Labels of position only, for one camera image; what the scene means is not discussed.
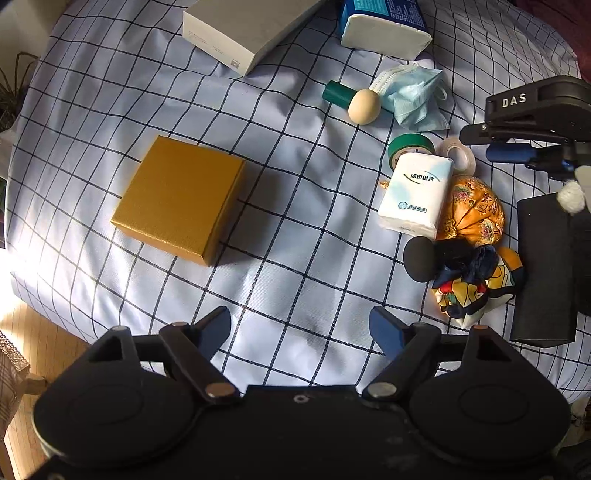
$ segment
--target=surgical face mask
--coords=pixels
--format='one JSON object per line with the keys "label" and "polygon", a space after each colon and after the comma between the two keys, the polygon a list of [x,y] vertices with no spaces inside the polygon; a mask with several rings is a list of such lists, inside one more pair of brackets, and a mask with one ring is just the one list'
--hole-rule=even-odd
{"label": "surgical face mask", "polygon": [[439,111],[436,99],[446,100],[441,70],[416,64],[384,70],[370,85],[382,99],[382,108],[392,112],[401,127],[429,132],[447,130],[449,123]]}

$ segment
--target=white fluffy ball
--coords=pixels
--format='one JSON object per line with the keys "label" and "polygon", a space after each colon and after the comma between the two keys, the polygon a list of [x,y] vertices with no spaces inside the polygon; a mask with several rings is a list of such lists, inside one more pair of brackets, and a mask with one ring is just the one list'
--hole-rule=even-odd
{"label": "white fluffy ball", "polygon": [[569,180],[558,192],[558,203],[571,215],[585,208],[585,194],[578,181]]}

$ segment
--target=metal screw head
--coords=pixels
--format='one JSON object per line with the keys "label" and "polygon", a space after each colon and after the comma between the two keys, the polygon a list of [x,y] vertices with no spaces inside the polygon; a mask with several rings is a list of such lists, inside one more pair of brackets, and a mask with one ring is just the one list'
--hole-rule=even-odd
{"label": "metal screw head", "polygon": [[373,398],[390,397],[396,393],[396,385],[388,382],[376,382],[368,386],[368,393]]}
{"label": "metal screw head", "polygon": [[205,387],[205,392],[212,398],[229,397],[234,395],[236,388],[231,383],[216,382]]}
{"label": "metal screw head", "polygon": [[308,400],[310,400],[310,397],[308,397],[307,395],[296,395],[294,397],[294,402],[295,403],[308,403]]}

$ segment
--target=bed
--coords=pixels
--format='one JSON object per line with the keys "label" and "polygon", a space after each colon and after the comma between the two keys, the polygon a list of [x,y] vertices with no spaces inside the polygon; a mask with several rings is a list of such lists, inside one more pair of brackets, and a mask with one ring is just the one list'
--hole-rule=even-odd
{"label": "bed", "polygon": [[[88,342],[109,328],[158,332],[218,305],[232,334],[213,363],[248,384],[354,384],[387,360],[368,314],[466,333],[405,272],[408,236],[381,229],[391,173],[387,142],[405,132],[382,111],[357,127],[322,100],[338,80],[368,87],[396,65],[344,48],[326,4],[245,78],[181,36],[192,0],[75,0],[34,73],[9,169],[7,248],[14,291]],[[504,0],[420,0],[434,40],[418,59],[444,71],[449,131],[481,122],[488,95],[557,74],[579,76],[568,44]],[[200,267],[133,240],[109,222],[155,135],[247,160],[216,263]],[[517,248],[517,201],[560,184],[523,166],[493,166],[474,147],[477,175],[503,202],[503,243]],[[513,304],[482,323],[506,339]],[[569,401],[591,391],[591,322],[557,348],[515,347]],[[159,371],[159,365],[151,365]],[[442,364],[440,372],[456,368]]]}

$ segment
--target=wooden floor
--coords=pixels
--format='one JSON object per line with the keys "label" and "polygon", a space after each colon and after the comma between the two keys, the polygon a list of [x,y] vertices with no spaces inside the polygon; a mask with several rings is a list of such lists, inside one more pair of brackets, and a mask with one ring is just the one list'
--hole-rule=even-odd
{"label": "wooden floor", "polygon": [[[51,323],[25,303],[17,302],[14,310],[0,320],[0,330],[29,360],[31,373],[52,382],[88,348],[88,344]],[[5,439],[17,480],[27,478],[45,461],[31,422],[37,398],[23,396]]]}

